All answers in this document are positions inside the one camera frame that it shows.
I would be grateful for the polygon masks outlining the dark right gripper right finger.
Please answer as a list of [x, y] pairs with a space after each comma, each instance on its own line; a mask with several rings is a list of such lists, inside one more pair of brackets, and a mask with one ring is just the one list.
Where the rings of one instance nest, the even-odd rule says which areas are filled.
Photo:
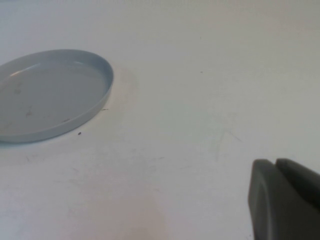
[[276, 167], [296, 192], [317, 210], [320, 209], [320, 175], [288, 158], [278, 158]]

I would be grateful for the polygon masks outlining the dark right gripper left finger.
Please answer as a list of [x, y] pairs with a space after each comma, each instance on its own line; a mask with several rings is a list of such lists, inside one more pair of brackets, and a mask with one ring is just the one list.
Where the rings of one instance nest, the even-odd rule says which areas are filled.
[[320, 209], [296, 192], [276, 163], [266, 159], [253, 162], [248, 206], [256, 240], [320, 238]]

